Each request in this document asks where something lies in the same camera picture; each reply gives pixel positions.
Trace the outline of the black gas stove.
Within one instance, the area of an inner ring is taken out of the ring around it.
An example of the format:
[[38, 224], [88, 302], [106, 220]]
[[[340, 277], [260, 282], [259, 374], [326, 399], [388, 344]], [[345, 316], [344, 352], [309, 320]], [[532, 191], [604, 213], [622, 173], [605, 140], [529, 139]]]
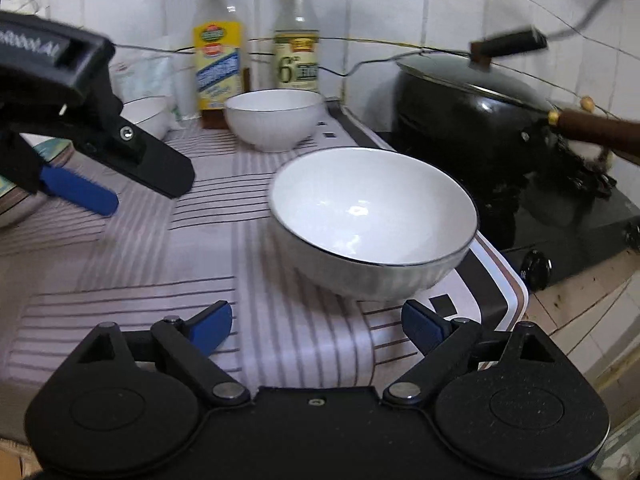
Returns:
[[638, 207], [570, 154], [536, 110], [398, 104], [383, 138], [469, 193], [480, 232], [531, 290], [639, 249]]

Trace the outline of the large white ribbed bowl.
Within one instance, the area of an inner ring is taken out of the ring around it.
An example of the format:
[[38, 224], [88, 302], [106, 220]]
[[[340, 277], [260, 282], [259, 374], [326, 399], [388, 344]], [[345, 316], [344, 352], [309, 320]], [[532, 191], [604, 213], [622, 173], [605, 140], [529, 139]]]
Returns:
[[287, 162], [268, 205], [285, 261], [358, 300], [401, 300], [433, 287], [478, 232], [476, 207], [458, 182], [379, 148], [328, 148]]

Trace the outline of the yellow-label cooking wine bottle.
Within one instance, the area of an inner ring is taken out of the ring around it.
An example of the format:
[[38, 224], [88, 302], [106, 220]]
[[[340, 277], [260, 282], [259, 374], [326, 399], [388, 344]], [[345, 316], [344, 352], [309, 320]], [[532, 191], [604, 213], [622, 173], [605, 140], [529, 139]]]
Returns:
[[196, 0], [192, 40], [201, 125], [224, 129], [228, 99], [250, 91], [243, 1]]

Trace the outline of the small white ribbed bowl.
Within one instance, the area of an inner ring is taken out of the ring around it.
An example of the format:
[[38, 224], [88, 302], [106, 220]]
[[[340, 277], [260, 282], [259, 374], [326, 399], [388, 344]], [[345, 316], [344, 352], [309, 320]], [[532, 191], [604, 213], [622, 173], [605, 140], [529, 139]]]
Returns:
[[224, 118], [232, 133], [265, 153], [282, 153], [314, 135], [326, 116], [326, 100], [312, 91], [252, 91], [228, 99]]

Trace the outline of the striped table mat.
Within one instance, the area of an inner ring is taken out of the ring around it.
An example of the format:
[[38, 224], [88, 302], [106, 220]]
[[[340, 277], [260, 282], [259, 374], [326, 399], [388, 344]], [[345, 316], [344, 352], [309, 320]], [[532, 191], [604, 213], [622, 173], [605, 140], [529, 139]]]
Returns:
[[38, 388], [96, 324], [145, 330], [218, 300], [233, 310], [214, 361], [250, 388], [383, 388], [419, 357], [400, 303], [335, 296], [286, 265], [267, 194], [293, 152], [264, 154], [190, 124], [169, 144], [192, 159], [180, 200], [81, 155], [70, 168], [118, 193], [103, 218], [47, 200], [1, 232], [1, 434], [23, 441]]

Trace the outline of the white plastic bag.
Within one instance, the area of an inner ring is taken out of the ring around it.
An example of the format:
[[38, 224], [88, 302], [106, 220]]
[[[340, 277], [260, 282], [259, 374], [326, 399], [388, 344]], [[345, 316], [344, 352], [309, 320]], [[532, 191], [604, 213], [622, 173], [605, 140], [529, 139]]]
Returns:
[[163, 96], [178, 122], [198, 116], [191, 49], [120, 46], [110, 63], [110, 77], [122, 102]]

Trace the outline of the black wok with lid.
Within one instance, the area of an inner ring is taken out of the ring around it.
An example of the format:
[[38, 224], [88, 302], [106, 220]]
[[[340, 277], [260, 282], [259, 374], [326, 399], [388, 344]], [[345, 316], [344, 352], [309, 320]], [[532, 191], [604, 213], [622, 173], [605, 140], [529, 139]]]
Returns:
[[570, 142], [639, 156], [638, 122], [559, 108], [495, 66], [496, 58], [547, 47], [529, 27], [474, 41], [465, 53], [397, 61], [390, 142], [457, 180], [477, 206], [480, 232], [499, 249], [514, 246], [516, 214], [533, 182], [580, 206], [610, 192], [601, 169], [573, 154]]

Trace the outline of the white vinegar bottle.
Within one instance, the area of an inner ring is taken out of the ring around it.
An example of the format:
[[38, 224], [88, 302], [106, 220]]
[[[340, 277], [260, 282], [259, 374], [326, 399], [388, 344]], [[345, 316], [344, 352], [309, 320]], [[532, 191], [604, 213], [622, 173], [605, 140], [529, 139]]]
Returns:
[[311, 0], [280, 0], [273, 70], [279, 89], [319, 91], [319, 21]]

